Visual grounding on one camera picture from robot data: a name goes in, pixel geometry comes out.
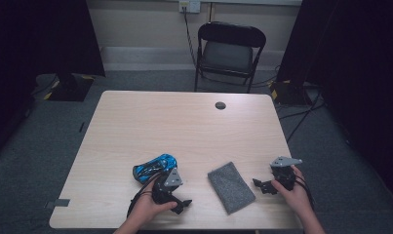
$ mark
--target power outlet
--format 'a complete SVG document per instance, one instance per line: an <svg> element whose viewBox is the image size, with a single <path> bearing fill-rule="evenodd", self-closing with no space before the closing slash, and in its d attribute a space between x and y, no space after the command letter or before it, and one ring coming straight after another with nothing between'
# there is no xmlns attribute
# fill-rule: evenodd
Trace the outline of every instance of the power outlet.
<svg viewBox="0 0 393 234"><path fill-rule="evenodd" d="M189 1L178 1L178 11L184 13L184 9L187 13L190 13L190 2Z"/></svg>
<svg viewBox="0 0 393 234"><path fill-rule="evenodd" d="M200 13L200 1L190 1L190 13Z"/></svg>

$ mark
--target gray cloth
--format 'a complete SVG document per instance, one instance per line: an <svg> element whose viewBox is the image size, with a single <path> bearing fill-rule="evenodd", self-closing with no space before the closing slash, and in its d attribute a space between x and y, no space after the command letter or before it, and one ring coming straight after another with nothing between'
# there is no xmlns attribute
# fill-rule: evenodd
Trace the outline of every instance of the gray cloth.
<svg viewBox="0 0 393 234"><path fill-rule="evenodd" d="M254 193L232 162L208 173L208 178L229 215L255 200Z"/></svg>

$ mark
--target black folding chair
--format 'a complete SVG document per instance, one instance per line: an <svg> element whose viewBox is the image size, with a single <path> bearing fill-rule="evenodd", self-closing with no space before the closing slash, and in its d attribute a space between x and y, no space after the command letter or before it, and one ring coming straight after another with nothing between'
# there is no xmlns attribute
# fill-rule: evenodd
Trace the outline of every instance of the black folding chair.
<svg viewBox="0 0 393 234"><path fill-rule="evenodd" d="M266 37L252 26L213 21L203 24L198 31L198 51L194 92L198 89L199 73L204 72L249 79L251 91L260 53Z"/></svg>

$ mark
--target blue toy car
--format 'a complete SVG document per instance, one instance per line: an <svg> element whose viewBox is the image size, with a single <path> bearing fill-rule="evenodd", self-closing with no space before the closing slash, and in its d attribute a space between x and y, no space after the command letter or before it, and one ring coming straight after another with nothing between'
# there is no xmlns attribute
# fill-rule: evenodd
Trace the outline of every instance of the blue toy car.
<svg viewBox="0 0 393 234"><path fill-rule="evenodd" d="M176 158L170 154L162 154L159 157L141 165L133 167L133 176L141 184L145 184L152 176L177 168Z"/></svg>

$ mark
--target white wall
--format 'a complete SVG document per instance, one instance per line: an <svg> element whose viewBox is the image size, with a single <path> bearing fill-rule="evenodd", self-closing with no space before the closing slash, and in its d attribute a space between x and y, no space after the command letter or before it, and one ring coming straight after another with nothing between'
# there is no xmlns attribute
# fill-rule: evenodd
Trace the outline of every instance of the white wall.
<svg viewBox="0 0 393 234"><path fill-rule="evenodd" d="M189 51L184 14L178 12L177 1L88 0L87 3L101 47L145 48L147 52L160 48ZM299 6L235 3L214 3L211 8L210 3L203 2L200 14L187 15L193 48L197 48L198 28L211 17L261 29L267 37L263 52L268 59L266 64L279 64L298 10Z"/></svg>

